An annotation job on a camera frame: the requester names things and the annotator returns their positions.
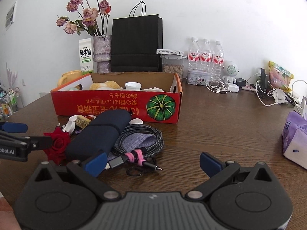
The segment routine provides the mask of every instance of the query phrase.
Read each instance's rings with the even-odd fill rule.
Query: white robot speaker
[[[234,77],[239,72],[239,68],[238,68],[237,64],[235,64],[232,61],[227,61],[227,62],[224,63],[223,71],[224,71],[224,74],[226,74],[222,78],[224,83],[233,84],[233,83],[236,82],[236,79]]]

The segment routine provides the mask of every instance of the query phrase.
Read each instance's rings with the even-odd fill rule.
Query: earphones
[[[226,94],[228,91],[226,90],[226,87],[223,83],[223,81],[219,78],[218,80],[206,80],[206,87],[214,92],[214,93],[220,93],[220,94]]]

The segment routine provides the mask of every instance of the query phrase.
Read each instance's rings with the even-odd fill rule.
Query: white face mask
[[[275,99],[275,103],[285,103],[286,102],[286,94],[284,93],[284,91],[282,89],[275,89],[273,91],[273,97]]]

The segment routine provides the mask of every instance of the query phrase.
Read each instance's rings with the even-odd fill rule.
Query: bag handle
[[[132,16],[132,17],[134,17],[134,14],[135,14],[135,12],[136,12],[136,9],[138,8],[138,6],[139,6],[140,4],[142,4],[142,13],[141,13],[141,16],[143,16],[144,6],[145,6],[144,16],[146,15],[146,4],[145,4],[145,2],[143,2],[143,1],[139,1],[138,4],[136,4],[136,5],[134,6],[134,8],[130,11],[129,17],[131,16],[131,13],[132,13],[133,10],[134,10],[134,12],[133,12],[133,16]]]

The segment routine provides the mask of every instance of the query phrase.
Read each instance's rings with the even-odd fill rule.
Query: pumpkin illustration
[[[176,102],[165,94],[152,97],[146,105],[148,115],[157,121],[169,119],[174,115],[175,108]]]

